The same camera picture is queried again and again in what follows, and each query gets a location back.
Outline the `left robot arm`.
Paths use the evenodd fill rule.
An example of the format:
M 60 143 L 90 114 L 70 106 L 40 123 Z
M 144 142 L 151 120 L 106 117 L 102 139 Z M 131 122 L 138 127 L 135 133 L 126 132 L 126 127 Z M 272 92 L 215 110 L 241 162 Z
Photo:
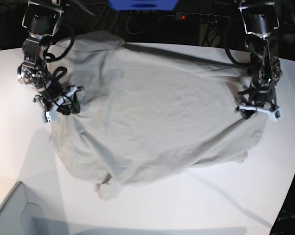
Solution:
M 250 62 L 238 62 L 225 51 L 228 58 L 238 66 L 245 67 L 251 81 L 237 93 L 237 108 L 247 120 L 254 113 L 262 112 L 276 122 L 282 112 L 277 105 L 276 85 L 282 76 L 278 56 L 279 18 L 273 0 L 242 0 L 238 5 L 239 19 L 244 26 L 245 47 L 250 53 Z

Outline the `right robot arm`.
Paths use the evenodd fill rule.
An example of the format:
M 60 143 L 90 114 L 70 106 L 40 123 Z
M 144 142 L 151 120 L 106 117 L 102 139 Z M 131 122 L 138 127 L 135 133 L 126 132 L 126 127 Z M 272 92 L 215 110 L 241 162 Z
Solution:
M 56 57 L 49 53 L 52 39 L 58 32 L 64 4 L 59 0 L 30 0 L 23 16 L 22 27 L 29 32 L 22 45 L 23 62 L 17 70 L 17 78 L 21 83 L 30 84 L 38 93 L 34 102 L 39 103 L 45 116 L 52 112 L 63 115 L 78 114 L 80 104 L 77 92 L 82 87 L 67 86 L 60 79 L 67 69 L 59 66 L 54 72 L 49 72 L 48 63 L 63 59 L 75 42 L 75 32 L 67 24 L 63 25 L 70 33 L 70 42 L 64 52 Z

